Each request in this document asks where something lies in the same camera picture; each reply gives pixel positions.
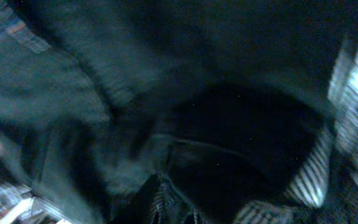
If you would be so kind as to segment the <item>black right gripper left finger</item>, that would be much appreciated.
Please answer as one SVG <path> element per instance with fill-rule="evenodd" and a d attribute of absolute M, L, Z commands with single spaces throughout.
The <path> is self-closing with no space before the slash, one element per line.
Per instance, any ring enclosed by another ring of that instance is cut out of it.
<path fill-rule="evenodd" d="M 131 201 L 110 221 L 110 224 L 153 223 L 151 208 L 160 185 L 159 176 L 152 175 Z"/>

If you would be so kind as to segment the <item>black shorts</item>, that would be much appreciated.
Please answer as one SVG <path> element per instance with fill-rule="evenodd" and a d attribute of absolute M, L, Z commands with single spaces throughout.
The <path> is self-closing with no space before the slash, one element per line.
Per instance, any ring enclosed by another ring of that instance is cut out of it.
<path fill-rule="evenodd" d="M 0 1 L 0 175 L 78 223 L 358 223 L 358 1 Z"/>

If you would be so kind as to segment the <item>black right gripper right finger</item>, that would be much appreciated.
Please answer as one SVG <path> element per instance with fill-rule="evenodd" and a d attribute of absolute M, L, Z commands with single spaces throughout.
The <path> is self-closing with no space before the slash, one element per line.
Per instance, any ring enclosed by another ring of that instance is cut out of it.
<path fill-rule="evenodd" d="M 197 209 L 189 206 L 182 206 L 178 212 L 179 224 L 208 224 Z"/>

